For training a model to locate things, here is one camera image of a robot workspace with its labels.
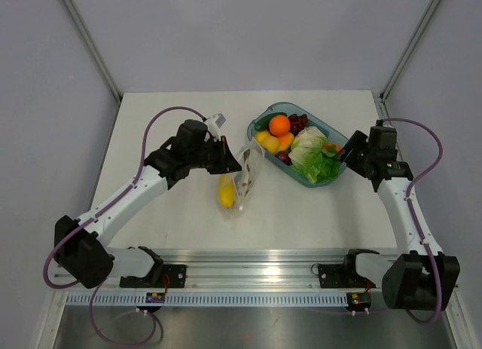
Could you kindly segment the green white lettuce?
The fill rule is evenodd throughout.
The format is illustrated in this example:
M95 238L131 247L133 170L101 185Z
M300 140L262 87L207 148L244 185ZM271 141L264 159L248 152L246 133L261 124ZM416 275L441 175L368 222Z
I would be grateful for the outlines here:
M289 152L289 157L293 169L312 184L334 180L340 172L337 155L323 148L298 147Z

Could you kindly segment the yellow bell pepper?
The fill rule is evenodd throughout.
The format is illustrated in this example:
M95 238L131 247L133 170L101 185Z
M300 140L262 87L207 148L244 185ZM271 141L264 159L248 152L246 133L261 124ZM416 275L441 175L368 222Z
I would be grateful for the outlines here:
M233 206L236 192L233 180L229 175L223 174L220 176L218 180L217 195L218 202L224 208L230 208Z

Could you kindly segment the teal plastic basket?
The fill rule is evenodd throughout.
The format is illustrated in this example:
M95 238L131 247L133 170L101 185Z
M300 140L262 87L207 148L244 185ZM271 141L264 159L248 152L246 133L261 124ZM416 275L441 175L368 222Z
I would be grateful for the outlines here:
M309 112L303 110L301 107L296 106L293 103L289 102L279 102L279 103L274 103L271 106L269 106L260 116L258 116L255 120L253 120L248 128L247 128L247 137L250 140L255 139L253 136L257 133L257 131L254 129L254 123L257 119L260 117L263 117L264 115L268 115L270 113L274 112L284 112L287 114L286 117L292 114L297 114L297 115L302 115L306 114L308 117L308 123L305 127L308 126L314 126L318 127L328 138L328 142L336 143L343 147L348 139L340 132L335 130L333 127L329 126L326 124L324 121L318 119L316 116L310 114ZM272 155L271 153L267 152L265 149L265 158L271 161L273 164L275 164L280 170L284 171L286 174L288 174L291 178L295 179L298 181L300 184L309 187L309 188L314 188L314 187L321 187L321 186L326 186L330 184L332 181L325 181L317 184L312 184L309 183L307 179L305 179L302 175L300 175L298 172L296 172L292 165L286 165L283 162L281 162L276 155ZM340 163L340 172L338 176L344 171L345 165Z

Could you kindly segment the clear dotted zip bag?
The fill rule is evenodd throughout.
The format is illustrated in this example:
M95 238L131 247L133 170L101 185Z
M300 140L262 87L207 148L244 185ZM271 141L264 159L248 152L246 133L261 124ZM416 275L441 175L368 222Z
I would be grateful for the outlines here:
M216 195L218 206L226 218L234 218L243 213L264 167L264 157L264 149L253 139L235 156L241 171L220 176Z

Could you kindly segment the grey toy fish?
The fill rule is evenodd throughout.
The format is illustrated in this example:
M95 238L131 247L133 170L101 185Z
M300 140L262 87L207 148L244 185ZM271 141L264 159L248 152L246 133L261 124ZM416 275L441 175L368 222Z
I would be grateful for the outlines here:
M253 181L252 181L252 175L251 175L251 167L250 167L250 159L252 152L254 151L253 148L247 148L243 151L241 155L241 166L242 166L242 172L240 173L239 179L238 179L238 198L239 198L239 204L238 204L238 210L240 212L243 211L244 208L244 203L246 198L249 195L249 192L252 190L253 186Z

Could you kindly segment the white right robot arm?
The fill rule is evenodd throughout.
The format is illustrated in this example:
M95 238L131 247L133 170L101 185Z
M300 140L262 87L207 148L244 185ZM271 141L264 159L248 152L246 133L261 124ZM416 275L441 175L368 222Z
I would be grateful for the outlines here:
M354 132L338 155L372 184L388 214L398 252L389 262L374 251L351 249L341 274L351 286L369 280L381 288L390 309L430 311L438 317L448 305L460 265L456 257L444 254L416 197L415 184L436 165L414 176L409 164L398 160L397 137L396 129L380 119L369 134Z

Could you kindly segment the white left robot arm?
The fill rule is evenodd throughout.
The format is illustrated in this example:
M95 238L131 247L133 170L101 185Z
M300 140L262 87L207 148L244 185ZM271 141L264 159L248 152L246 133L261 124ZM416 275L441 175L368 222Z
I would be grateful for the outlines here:
M119 271L122 287L162 287L166 269L155 251L146 246L115 251L109 244L138 211L191 170L204 169L212 175L241 171L220 133L224 122L221 114L204 121L187 119L175 136L142 156L135 176L106 202L77 219L59 219L54 237L56 263L87 289L103 283L113 270Z

